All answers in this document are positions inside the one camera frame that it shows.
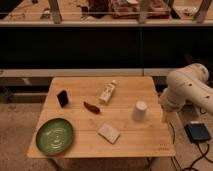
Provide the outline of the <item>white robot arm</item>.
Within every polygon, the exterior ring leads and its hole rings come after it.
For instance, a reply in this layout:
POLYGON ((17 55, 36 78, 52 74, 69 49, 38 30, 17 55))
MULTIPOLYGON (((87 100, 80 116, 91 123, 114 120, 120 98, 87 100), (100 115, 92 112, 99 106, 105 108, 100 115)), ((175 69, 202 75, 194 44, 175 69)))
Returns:
POLYGON ((207 85, 208 69, 194 63, 171 71, 166 78, 167 87, 159 103, 168 112, 180 111, 190 101, 213 116, 213 88, 207 85))

